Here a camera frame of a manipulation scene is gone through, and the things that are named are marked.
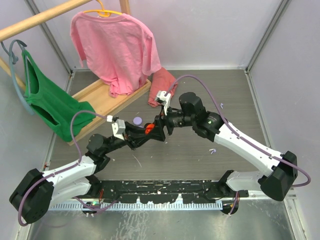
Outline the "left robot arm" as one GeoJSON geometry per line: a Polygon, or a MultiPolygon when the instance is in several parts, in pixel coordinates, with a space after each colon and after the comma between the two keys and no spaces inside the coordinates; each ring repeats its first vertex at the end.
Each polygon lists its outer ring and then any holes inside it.
{"type": "Polygon", "coordinates": [[[89,138],[87,152],[78,160],[49,171],[29,170],[9,197],[18,212],[18,223],[22,227],[35,223],[50,207],[73,197],[97,197],[100,185],[95,174],[109,163],[108,153],[125,146],[134,150],[156,139],[143,128],[126,131],[121,138],[96,133],[89,138]]]}

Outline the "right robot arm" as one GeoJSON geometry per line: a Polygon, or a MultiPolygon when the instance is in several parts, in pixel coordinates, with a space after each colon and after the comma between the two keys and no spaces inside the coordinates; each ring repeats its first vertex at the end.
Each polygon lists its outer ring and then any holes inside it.
{"type": "Polygon", "coordinates": [[[156,97],[162,103],[161,112],[153,123],[138,127],[124,122],[123,136],[132,149],[148,140],[165,140],[164,128],[168,134],[174,128],[191,127],[200,137],[222,145],[238,154],[257,171],[239,172],[228,170],[219,181],[219,191],[231,197],[238,191],[262,191],[276,201],[283,201],[298,176],[297,156],[291,151],[281,153],[248,137],[216,112],[207,111],[202,100],[193,92],[179,97],[180,109],[169,106],[165,92],[156,97]]]}

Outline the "orange earbud case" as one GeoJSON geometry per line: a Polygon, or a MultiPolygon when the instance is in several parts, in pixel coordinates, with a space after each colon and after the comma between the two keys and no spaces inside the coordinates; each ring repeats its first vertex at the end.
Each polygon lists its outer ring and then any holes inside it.
{"type": "Polygon", "coordinates": [[[148,135],[155,127],[154,123],[150,123],[145,127],[145,134],[148,135]]]}

